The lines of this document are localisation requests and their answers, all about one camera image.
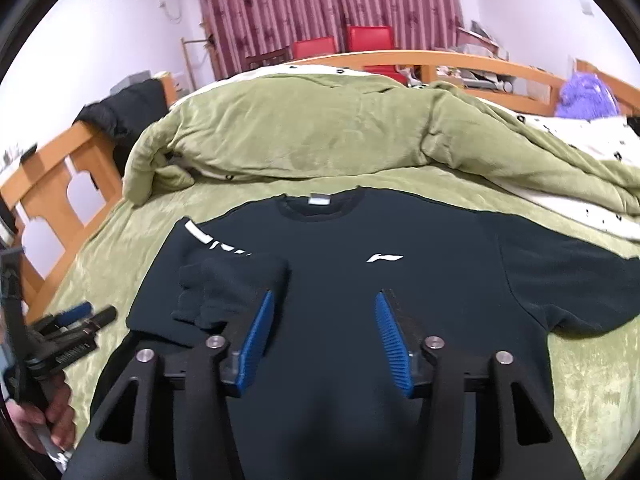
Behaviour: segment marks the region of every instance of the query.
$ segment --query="silver screw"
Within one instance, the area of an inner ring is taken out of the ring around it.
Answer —
[[[500,350],[495,354],[495,360],[498,361],[501,365],[510,365],[513,363],[513,355],[509,352],[505,352],[504,350]]]
[[[430,335],[424,340],[424,344],[433,350],[437,350],[444,346],[444,339],[436,335]]]
[[[206,345],[208,348],[222,348],[226,343],[226,339],[221,335],[212,335],[206,341]]]
[[[156,354],[151,348],[145,348],[136,354],[136,359],[141,363],[148,363],[154,358],[154,355]]]

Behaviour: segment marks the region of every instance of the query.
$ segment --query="human hand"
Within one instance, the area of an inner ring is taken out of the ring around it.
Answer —
[[[33,431],[33,424],[45,424],[47,420],[53,424],[51,439],[64,450],[71,448],[76,440],[76,412],[69,405],[71,388],[65,383],[65,375],[62,373],[53,377],[51,383],[55,394],[45,413],[29,403],[17,404],[13,399],[6,402],[18,435],[27,446],[39,453],[44,453],[45,449]]]

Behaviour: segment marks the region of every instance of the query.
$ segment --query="striped curtain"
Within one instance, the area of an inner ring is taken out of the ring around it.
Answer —
[[[462,24],[459,0],[200,0],[218,47],[223,74],[241,72],[242,61],[333,36],[345,50],[347,25],[390,25],[397,48],[453,46]]]

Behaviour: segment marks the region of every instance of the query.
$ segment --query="folded sleeve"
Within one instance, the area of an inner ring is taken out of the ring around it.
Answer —
[[[490,213],[511,293],[548,331],[594,335],[640,314],[640,260]]]

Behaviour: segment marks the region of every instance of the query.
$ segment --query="wooden bed frame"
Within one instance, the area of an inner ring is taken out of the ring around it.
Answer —
[[[177,100],[174,81],[170,74],[160,79],[167,103],[171,105]],[[36,272],[27,258],[22,258],[22,294],[29,305],[28,322],[42,316],[80,247],[122,196],[122,181],[113,163],[113,148],[113,141],[93,126],[75,123],[30,156],[0,187],[9,209],[13,210],[20,203],[31,219],[44,218],[64,247],[62,257],[46,278]],[[76,216],[66,196],[71,181],[65,165],[67,156],[77,171],[86,170],[91,174],[106,201],[87,225]],[[19,219],[16,223],[15,245],[19,245],[24,224]]]
[[[522,113],[543,116],[554,114],[560,88],[565,83],[562,78],[529,66],[450,52],[421,50],[353,52],[297,60],[296,64],[324,64],[354,70],[385,64],[419,66],[425,83],[438,79],[436,67],[439,65],[521,77],[549,86],[548,102],[489,90],[465,89],[465,91]],[[620,102],[623,113],[640,114],[640,90],[599,72],[585,61],[577,61],[577,69],[581,72],[596,73],[606,82]],[[170,75],[161,79],[167,102],[172,104],[177,99],[174,82]],[[30,218],[44,218],[64,247],[62,257],[44,279],[26,258],[23,259],[22,288],[24,299],[30,307],[27,314],[29,322],[42,316],[80,247],[96,231],[121,197],[122,182],[114,166],[112,152],[113,143],[106,136],[87,124],[76,123],[28,158],[0,187],[0,192],[9,208],[15,208],[19,202]],[[70,181],[70,173],[65,166],[66,156],[71,158],[78,171],[90,172],[106,200],[104,207],[87,225],[79,221],[66,197],[66,189]],[[20,243],[20,234],[24,228],[20,222],[18,226],[16,244]]]

